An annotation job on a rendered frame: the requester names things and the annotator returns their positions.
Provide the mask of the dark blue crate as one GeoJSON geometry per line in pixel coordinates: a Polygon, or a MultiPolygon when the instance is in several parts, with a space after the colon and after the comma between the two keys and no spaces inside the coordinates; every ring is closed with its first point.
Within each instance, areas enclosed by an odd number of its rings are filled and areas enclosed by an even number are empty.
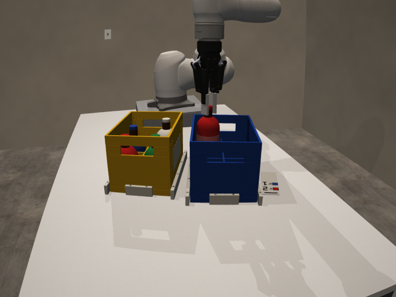
{"type": "Polygon", "coordinates": [[[235,123],[220,131],[220,141],[196,141],[194,114],[190,135],[190,202],[209,203],[209,194],[239,194],[239,203],[257,202],[262,141],[249,115],[213,115],[235,123]]]}

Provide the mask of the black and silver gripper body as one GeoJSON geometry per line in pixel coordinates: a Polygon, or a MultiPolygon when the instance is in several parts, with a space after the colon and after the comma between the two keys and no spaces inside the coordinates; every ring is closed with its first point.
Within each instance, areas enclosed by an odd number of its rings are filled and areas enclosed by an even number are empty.
{"type": "Polygon", "coordinates": [[[212,59],[211,69],[214,69],[214,59],[221,60],[220,52],[222,51],[221,41],[198,41],[197,42],[198,57],[200,57],[200,65],[203,69],[207,69],[207,60],[212,59]],[[213,52],[213,53],[210,53],[213,52]]]}

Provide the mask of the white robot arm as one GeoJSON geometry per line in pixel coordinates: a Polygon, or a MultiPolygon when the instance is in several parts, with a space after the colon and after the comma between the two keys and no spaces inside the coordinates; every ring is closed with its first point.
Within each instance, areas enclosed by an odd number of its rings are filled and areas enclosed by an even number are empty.
{"type": "MultiPolygon", "coordinates": [[[[199,41],[220,41],[224,39],[225,20],[267,23],[276,20],[280,13],[279,0],[193,0],[195,38],[199,41]]],[[[227,61],[223,78],[223,84],[226,84],[234,76],[234,65],[223,49],[220,56],[227,61]]],[[[159,55],[154,69],[156,99],[147,102],[147,108],[167,111],[195,106],[187,99],[186,90],[195,88],[190,63],[197,57],[197,49],[192,59],[185,58],[179,51],[159,55]]]]}

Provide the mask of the cream white bottle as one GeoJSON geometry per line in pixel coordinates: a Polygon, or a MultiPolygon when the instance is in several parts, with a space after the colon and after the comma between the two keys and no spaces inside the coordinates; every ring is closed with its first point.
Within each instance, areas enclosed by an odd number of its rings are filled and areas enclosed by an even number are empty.
{"type": "Polygon", "coordinates": [[[157,134],[160,136],[168,136],[170,130],[170,118],[162,118],[162,129],[160,129],[157,134]]]}

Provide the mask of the beige paper pick list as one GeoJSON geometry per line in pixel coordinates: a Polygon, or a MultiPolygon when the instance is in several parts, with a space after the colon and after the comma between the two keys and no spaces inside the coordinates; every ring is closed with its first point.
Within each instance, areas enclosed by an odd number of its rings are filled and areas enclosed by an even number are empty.
{"type": "Polygon", "coordinates": [[[280,195],[276,172],[261,172],[262,194],[280,195]]]}

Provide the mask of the blue bottle with grey label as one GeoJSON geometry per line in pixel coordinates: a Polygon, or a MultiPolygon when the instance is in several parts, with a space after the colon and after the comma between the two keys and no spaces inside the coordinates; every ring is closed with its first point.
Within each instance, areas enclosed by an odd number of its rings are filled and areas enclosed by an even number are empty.
{"type": "MultiPolygon", "coordinates": [[[[129,126],[129,134],[130,136],[138,136],[138,128],[137,125],[130,125],[129,126]]],[[[137,152],[145,152],[145,146],[132,146],[136,149],[137,152]]]]}

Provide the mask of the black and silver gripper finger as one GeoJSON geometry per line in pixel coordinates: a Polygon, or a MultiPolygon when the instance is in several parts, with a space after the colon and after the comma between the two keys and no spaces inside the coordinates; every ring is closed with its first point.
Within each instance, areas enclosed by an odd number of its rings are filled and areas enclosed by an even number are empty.
{"type": "Polygon", "coordinates": [[[222,90],[223,78],[224,78],[224,70],[227,64],[227,61],[220,60],[218,64],[218,59],[214,59],[214,69],[211,69],[209,74],[209,84],[210,84],[210,92],[209,92],[209,105],[213,106],[213,113],[217,113],[217,93],[219,90],[222,90]]]}
{"type": "Polygon", "coordinates": [[[200,57],[190,63],[193,69],[195,90],[201,93],[201,114],[209,114],[209,74],[211,72],[212,59],[207,60],[207,69],[203,69],[200,65],[200,57]]]}

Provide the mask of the brown crate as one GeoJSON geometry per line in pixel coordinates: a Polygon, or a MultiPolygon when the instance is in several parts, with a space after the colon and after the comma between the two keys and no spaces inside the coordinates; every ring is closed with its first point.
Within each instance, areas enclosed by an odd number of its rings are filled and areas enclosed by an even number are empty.
{"type": "Polygon", "coordinates": [[[183,155],[183,112],[130,111],[106,135],[105,147],[111,192],[126,193],[125,185],[152,186],[153,195],[170,196],[183,155]],[[162,127],[143,127],[143,120],[170,118],[168,136],[151,136],[162,127]],[[138,136],[129,134],[137,125],[138,136]],[[121,154],[121,146],[153,147],[153,156],[121,154]]]}

